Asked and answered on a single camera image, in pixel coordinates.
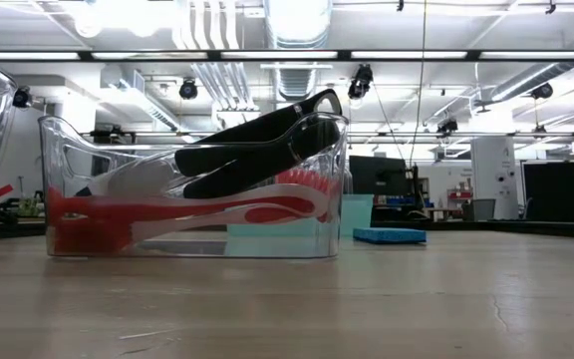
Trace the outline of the black handle white brush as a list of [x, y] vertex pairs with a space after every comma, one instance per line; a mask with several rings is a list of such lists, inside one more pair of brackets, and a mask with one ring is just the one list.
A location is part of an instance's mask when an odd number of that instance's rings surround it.
[[340, 139], [334, 118], [313, 114], [269, 142], [194, 147], [130, 162], [93, 177], [76, 195], [163, 195], [178, 185], [185, 198], [233, 195], [302, 164]]
[[186, 177], [211, 172], [287, 134], [299, 120], [319, 112], [319, 106], [325, 101], [330, 103], [332, 114], [342, 115], [336, 92], [327, 89], [307, 100], [203, 138], [197, 142], [201, 148], [178, 150], [174, 154], [176, 165]]

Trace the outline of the teal plastic tray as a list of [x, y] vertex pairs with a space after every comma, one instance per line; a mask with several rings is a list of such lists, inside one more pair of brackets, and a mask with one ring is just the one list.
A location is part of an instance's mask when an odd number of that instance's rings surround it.
[[[351, 236], [354, 228], [370, 227], [373, 208], [371, 194], [344, 194], [340, 221], [340, 235]], [[326, 226], [312, 218], [284, 224], [231, 224], [230, 236], [306, 236], [321, 233]]]

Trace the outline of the black monitor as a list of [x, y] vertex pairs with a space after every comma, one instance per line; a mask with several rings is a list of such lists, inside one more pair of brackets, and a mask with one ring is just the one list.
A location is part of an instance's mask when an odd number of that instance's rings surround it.
[[349, 157], [354, 194], [404, 195], [408, 192], [406, 163], [381, 157]]

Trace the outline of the blue sponge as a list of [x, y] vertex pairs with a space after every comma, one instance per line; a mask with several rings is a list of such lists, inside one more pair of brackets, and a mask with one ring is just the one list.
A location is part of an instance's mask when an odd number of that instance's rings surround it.
[[408, 228], [355, 228], [353, 238], [371, 244], [420, 244], [427, 242], [423, 230]]

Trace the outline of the black hanging spotlight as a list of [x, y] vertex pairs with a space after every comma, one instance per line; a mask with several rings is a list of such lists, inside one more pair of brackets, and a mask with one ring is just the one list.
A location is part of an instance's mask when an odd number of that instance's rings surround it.
[[16, 108], [27, 109], [33, 105], [33, 97], [29, 87], [20, 87], [14, 94], [12, 105]]
[[179, 96], [184, 100], [193, 100], [198, 95], [196, 81], [194, 78], [184, 78], [178, 90]]
[[541, 86], [533, 89], [529, 96], [532, 97], [534, 100], [540, 99], [548, 99], [554, 93], [554, 89], [549, 83], [542, 84]]
[[370, 64], [360, 64], [354, 77], [351, 79], [348, 97], [351, 100], [361, 100], [370, 91], [374, 75]]
[[458, 131], [458, 122], [456, 118], [451, 117], [441, 121], [436, 128], [436, 132], [441, 136], [449, 136]]

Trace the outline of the black overhead light bar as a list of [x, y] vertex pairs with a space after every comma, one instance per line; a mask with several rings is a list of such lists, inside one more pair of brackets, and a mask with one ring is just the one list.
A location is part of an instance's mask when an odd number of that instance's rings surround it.
[[421, 62], [574, 63], [574, 51], [546, 50], [139, 50], [4, 51], [0, 62]]

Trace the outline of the grey office chair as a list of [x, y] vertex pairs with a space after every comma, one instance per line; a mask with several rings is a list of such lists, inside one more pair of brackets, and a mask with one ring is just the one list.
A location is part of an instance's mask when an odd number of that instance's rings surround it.
[[473, 221], [488, 221], [494, 219], [495, 199], [474, 199], [470, 204], [471, 218]]

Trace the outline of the black partition panel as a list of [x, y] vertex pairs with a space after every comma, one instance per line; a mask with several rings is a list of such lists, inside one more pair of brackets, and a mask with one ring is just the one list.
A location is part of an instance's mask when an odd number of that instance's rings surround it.
[[574, 222], [574, 163], [522, 165], [526, 219]]

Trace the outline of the silver ceiling air duct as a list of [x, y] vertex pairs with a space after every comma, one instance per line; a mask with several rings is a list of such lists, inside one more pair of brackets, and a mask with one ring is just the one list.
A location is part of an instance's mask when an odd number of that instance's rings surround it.
[[[276, 50], [323, 49], [328, 40], [333, 0], [263, 0], [267, 39]], [[314, 92], [320, 66], [313, 61], [277, 63], [278, 95], [291, 102]]]

